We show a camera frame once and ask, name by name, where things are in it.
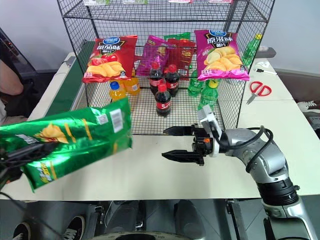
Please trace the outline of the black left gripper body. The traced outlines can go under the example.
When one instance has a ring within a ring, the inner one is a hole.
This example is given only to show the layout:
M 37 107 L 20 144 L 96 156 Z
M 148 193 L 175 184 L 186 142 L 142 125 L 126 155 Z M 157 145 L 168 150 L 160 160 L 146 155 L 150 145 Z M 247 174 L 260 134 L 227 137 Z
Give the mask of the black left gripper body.
M 0 162 L 0 189 L 11 182 L 19 180 L 23 174 L 22 164 L 16 161 Z

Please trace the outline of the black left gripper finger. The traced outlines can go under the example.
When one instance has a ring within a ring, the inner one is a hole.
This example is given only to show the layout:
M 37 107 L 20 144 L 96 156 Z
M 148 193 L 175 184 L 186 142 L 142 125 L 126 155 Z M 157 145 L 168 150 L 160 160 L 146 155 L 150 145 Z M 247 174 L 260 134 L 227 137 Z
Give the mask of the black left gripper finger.
M 50 155 L 59 145 L 60 144 L 58 142 L 33 143 L 7 153 L 4 163 L 25 165 L 45 158 L 46 156 Z

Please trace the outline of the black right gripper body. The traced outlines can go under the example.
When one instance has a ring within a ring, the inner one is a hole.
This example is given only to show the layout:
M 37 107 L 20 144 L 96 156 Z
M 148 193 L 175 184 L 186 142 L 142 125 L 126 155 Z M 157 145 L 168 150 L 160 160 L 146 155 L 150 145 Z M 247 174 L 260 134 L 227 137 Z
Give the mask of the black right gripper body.
M 199 127 L 197 123 L 193 124 L 192 127 L 194 135 L 192 150 L 198 154 L 195 162 L 203 166 L 205 164 L 204 157 L 213 152 L 214 140 L 206 130 L 203 127 Z

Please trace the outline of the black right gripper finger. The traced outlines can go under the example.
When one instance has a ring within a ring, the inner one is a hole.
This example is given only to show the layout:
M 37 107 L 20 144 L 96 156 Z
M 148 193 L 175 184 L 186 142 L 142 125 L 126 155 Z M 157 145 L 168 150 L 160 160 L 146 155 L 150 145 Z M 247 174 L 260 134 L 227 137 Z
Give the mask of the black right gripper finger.
M 187 150 L 171 150 L 161 154 L 164 158 L 179 162 L 179 163 L 196 163 L 198 165 L 204 164 L 203 156 L 194 151 Z
M 163 130 L 163 133 L 168 136 L 192 136 L 198 127 L 197 124 L 190 126 L 172 126 Z

